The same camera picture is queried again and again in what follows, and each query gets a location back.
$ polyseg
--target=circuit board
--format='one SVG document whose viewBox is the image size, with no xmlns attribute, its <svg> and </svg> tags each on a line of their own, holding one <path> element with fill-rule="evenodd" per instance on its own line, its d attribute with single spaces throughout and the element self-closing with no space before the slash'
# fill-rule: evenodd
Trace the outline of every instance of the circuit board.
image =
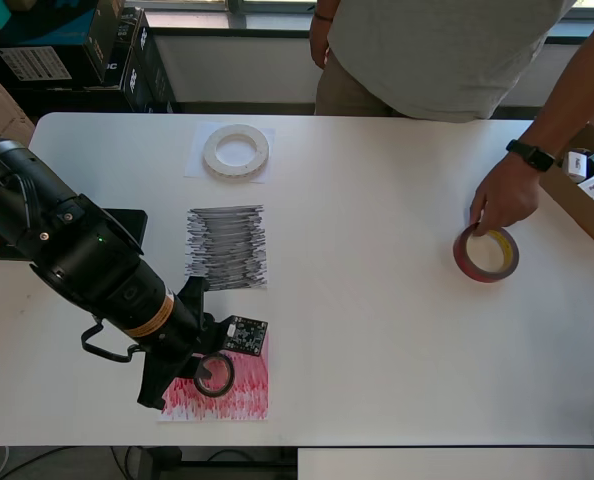
<svg viewBox="0 0 594 480">
<path fill-rule="evenodd" d="M 268 322 L 260 322 L 251 318 L 231 316 L 224 349 L 246 355 L 261 355 Z"/>
</svg>

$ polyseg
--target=white tape roll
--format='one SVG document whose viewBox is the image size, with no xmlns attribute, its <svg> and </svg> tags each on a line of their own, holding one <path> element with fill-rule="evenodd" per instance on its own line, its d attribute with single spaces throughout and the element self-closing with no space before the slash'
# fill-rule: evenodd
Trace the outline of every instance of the white tape roll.
<svg viewBox="0 0 594 480">
<path fill-rule="evenodd" d="M 245 137 L 255 144 L 255 155 L 245 165 L 228 165 L 217 156 L 217 147 L 227 138 Z M 228 125 L 214 132 L 204 146 L 204 161 L 217 175 L 242 178 L 254 175 L 268 161 L 268 140 L 262 132 L 250 125 Z"/>
</svg>

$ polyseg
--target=scribbles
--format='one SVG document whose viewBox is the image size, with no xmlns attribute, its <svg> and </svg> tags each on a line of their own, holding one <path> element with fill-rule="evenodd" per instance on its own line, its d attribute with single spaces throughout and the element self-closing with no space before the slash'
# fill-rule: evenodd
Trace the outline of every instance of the scribbles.
<svg viewBox="0 0 594 480">
<path fill-rule="evenodd" d="M 192 380 L 177 378 L 164 394 L 161 421 L 265 420 L 268 417 L 268 339 L 262 355 L 224 352 L 235 365 L 235 383 L 223 397 L 208 398 Z"/>
<path fill-rule="evenodd" d="M 210 290 L 265 286 L 263 211 L 261 205 L 190 210 L 186 275 L 205 277 Z"/>
</svg>

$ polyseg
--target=orange ring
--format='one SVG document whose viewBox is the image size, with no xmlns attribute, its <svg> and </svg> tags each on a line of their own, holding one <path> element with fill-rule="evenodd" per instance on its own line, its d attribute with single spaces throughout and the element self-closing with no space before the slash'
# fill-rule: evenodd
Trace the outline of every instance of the orange ring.
<svg viewBox="0 0 594 480">
<path fill-rule="evenodd" d="M 466 250 L 466 242 L 468 242 L 468 238 L 470 238 L 475 231 L 477 225 L 478 224 L 469 226 L 455 240 L 455 243 L 453 244 L 455 262 L 457 262 L 457 266 L 462 272 L 478 282 L 494 283 L 503 280 L 510 276 L 517 269 L 517 265 L 519 264 L 519 248 L 517 248 L 517 243 L 503 228 L 500 228 L 499 230 L 489 230 L 486 235 L 490 236 L 500 246 L 504 254 L 504 264 L 500 270 L 495 272 L 483 270 L 473 263 Z"/>
</svg>

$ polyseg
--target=man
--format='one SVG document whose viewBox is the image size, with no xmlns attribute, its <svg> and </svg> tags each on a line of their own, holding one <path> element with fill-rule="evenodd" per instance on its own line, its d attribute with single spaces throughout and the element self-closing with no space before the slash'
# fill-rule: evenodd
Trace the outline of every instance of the man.
<svg viewBox="0 0 594 480">
<path fill-rule="evenodd" d="M 311 54 L 320 115 L 467 122 L 488 118 L 575 0 L 318 0 Z M 471 205 L 476 234 L 531 215 L 548 158 L 594 116 L 594 33 Z"/>
</svg>

